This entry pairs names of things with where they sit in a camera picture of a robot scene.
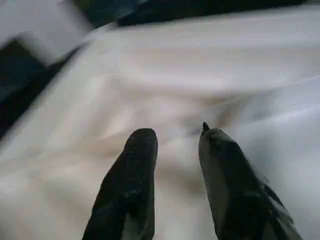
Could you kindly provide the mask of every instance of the white fabric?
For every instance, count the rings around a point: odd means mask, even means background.
[[[3,239],[80,239],[140,127],[159,139],[154,239],[214,239],[197,154],[206,121],[238,141],[303,239],[317,240],[319,22],[313,6],[92,33],[2,143]]]

